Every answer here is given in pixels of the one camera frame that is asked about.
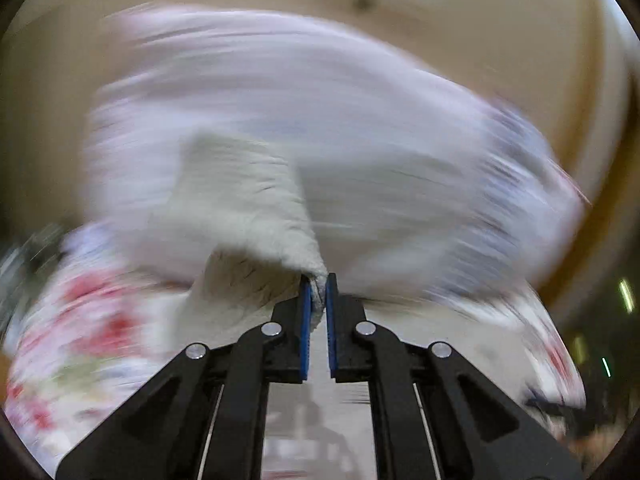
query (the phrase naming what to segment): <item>white towel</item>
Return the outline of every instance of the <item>white towel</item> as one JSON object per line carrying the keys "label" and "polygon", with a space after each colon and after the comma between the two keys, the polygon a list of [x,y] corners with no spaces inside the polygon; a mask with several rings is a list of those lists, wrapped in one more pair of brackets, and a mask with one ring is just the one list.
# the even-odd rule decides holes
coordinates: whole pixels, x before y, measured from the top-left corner
{"label": "white towel", "polygon": [[304,199],[286,160],[264,142],[198,134],[168,202],[150,213],[139,249],[185,265],[208,257],[186,302],[167,320],[172,348],[234,342],[270,318],[308,276],[319,322],[326,269]]}

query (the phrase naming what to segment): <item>screw head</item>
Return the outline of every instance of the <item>screw head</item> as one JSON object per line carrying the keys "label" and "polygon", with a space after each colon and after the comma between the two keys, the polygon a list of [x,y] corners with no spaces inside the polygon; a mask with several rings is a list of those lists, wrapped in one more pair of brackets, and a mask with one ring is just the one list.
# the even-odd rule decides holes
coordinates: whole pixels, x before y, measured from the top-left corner
{"label": "screw head", "polygon": [[207,347],[201,343],[194,343],[187,346],[187,349],[184,351],[187,354],[189,359],[200,359],[204,357],[204,354],[207,353]]}
{"label": "screw head", "polygon": [[264,335],[267,335],[269,337],[273,337],[275,335],[278,335],[280,332],[282,332],[282,327],[281,327],[280,323],[276,323],[275,321],[270,321],[270,322],[265,323],[264,325],[262,325],[260,330],[262,331],[262,333]]}
{"label": "screw head", "polygon": [[356,325],[356,332],[360,335],[371,335],[376,331],[376,326],[370,321],[361,321]]}
{"label": "screw head", "polygon": [[439,357],[440,359],[446,359],[451,355],[452,352],[451,347],[448,344],[443,343],[442,341],[433,345],[431,347],[431,351],[436,357]]}

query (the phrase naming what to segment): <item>floral fabric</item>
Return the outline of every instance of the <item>floral fabric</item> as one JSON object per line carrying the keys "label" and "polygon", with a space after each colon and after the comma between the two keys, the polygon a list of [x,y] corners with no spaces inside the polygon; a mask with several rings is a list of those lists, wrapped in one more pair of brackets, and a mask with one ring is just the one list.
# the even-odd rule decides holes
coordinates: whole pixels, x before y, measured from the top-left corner
{"label": "floral fabric", "polygon": [[451,299],[448,305],[465,317],[505,327],[519,334],[538,376],[531,385],[537,396],[551,402],[583,408],[586,396],[575,367],[551,316],[529,285],[501,300],[475,302]]}
{"label": "floral fabric", "polygon": [[5,413],[53,475],[79,440],[168,357],[153,343],[153,305],[181,294],[134,272],[100,226],[72,234],[70,253],[28,317],[12,364]]}

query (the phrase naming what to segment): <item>blue gripper pad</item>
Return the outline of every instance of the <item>blue gripper pad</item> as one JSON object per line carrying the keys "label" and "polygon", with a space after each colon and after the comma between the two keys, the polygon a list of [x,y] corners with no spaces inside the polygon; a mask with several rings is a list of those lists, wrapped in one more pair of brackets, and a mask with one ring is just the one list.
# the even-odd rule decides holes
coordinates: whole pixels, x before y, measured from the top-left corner
{"label": "blue gripper pad", "polygon": [[303,381],[309,374],[309,339],[311,338],[311,285],[304,280],[300,287],[302,319],[300,320],[300,377]]}
{"label": "blue gripper pad", "polygon": [[337,291],[338,287],[335,274],[329,274],[329,277],[326,280],[324,305],[326,307],[326,336],[328,343],[329,371],[331,372],[332,379],[335,379],[335,371],[338,367],[334,316],[334,300]]}

